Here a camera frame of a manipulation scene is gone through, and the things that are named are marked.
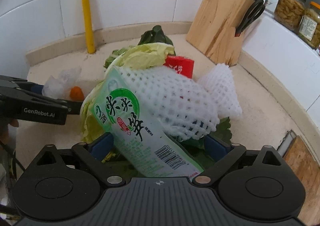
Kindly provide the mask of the large dark green leaves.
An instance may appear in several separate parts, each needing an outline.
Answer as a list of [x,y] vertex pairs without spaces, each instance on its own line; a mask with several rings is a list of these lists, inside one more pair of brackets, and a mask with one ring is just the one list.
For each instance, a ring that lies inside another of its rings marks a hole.
[[[229,153],[231,138],[230,118],[226,117],[220,120],[215,132],[210,132],[199,140],[189,139],[179,142],[176,137],[171,139],[204,170],[207,170]],[[142,176],[116,148],[109,151],[102,163],[114,168],[125,178]]]

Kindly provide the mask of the red drink carton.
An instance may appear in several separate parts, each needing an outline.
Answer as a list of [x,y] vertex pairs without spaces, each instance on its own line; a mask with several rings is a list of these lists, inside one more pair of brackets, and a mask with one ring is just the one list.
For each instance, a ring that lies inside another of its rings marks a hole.
[[182,56],[167,56],[164,65],[173,69],[177,74],[192,78],[194,61]]

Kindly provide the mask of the wooden cutting board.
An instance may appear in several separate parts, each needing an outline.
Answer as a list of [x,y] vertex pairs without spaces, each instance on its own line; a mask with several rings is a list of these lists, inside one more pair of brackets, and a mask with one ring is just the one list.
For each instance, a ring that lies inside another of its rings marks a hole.
[[298,218],[306,225],[319,225],[319,164],[301,136],[288,131],[278,153],[302,182],[306,197]]

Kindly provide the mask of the white foam net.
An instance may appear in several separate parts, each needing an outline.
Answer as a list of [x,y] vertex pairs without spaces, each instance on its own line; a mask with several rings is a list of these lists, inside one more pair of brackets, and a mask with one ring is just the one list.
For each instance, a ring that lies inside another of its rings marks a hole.
[[161,66],[145,70],[115,67],[146,109],[178,141],[199,140],[215,132],[217,105],[203,86]]
[[207,74],[200,77],[197,83],[203,86],[211,96],[217,106],[219,118],[238,119],[242,116],[233,74],[228,65],[217,64]]

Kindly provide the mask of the wooden knife block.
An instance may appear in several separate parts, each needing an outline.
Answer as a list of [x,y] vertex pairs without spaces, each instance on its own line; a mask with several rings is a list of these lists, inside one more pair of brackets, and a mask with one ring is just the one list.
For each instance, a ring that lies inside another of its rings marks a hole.
[[186,41],[213,63],[237,65],[244,34],[236,28],[254,0],[202,0]]

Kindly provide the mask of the clear plastic bag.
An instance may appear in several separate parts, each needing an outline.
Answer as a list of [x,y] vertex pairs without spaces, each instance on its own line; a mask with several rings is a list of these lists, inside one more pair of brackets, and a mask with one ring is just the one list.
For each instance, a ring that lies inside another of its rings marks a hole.
[[42,95],[51,99],[70,99],[70,92],[80,77],[82,68],[75,67],[62,70],[58,78],[50,76],[42,89]]

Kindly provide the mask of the glass jar of pickles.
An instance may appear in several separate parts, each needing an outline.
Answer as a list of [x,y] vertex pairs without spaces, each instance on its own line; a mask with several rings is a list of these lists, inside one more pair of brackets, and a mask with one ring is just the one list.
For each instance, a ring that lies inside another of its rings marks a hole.
[[290,31],[295,31],[305,11],[306,0],[278,0],[274,18]]

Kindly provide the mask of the black kitchen scissors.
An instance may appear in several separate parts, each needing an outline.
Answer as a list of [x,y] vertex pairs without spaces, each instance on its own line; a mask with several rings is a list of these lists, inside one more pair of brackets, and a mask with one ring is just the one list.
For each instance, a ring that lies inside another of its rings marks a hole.
[[259,18],[265,10],[264,0],[255,0],[253,4],[248,8],[247,12],[244,14],[244,17],[240,24],[235,29],[235,36],[239,37],[242,32],[254,21]]

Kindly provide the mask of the yellow gas pipe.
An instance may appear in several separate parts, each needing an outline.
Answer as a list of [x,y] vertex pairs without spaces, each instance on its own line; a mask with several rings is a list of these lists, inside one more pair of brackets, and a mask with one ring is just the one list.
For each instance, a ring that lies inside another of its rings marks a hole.
[[85,38],[87,52],[89,54],[95,53],[94,33],[92,28],[91,8],[89,0],[82,0],[82,10],[84,16]]

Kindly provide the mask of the green snack wrapper bag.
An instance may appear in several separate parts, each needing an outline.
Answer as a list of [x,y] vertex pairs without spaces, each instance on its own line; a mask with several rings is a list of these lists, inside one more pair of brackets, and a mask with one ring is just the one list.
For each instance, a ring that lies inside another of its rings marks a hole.
[[91,112],[114,146],[146,177],[193,179],[203,168],[170,139],[159,121],[126,84],[118,67],[112,67],[97,94]]

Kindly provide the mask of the yellow cabbage leaves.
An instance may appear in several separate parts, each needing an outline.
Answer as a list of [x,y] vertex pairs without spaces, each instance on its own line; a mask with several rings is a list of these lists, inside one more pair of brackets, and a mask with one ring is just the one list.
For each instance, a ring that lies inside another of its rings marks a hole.
[[118,128],[127,134],[141,136],[144,127],[141,104],[121,78],[114,65],[84,99],[80,109],[81,134],[91,143],[105,132]]

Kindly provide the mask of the orange lid pickle jar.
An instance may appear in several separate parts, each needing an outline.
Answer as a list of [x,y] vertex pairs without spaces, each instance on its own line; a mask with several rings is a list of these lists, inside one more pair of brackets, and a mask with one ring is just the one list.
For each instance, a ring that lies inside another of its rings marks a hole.
[[318,3],[311,1],[305,10],[298,30],[298,36],[312,49],[319,48],[319,9]]

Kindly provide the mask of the dark green leafy vegetable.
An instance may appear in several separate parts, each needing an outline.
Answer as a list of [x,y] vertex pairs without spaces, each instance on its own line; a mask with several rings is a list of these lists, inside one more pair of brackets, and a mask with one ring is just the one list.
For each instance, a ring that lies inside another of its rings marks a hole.
[[105,60],[104,68],[114,65],[134,70],[162,66],[168,56],[174,56],[172,40],[166,36],[160,25],[144,32],[136,46],[129,45],[113,50]]

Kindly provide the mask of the orange peel piece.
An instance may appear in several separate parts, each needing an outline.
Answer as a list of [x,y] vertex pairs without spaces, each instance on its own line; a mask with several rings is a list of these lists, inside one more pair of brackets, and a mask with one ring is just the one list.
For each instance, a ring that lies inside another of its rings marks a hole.
[[84,93],[79,86],[72,87],[72,89],[69,93],[69,97],[71,100],[79,101],[79,102],[82,102],[85,99]]

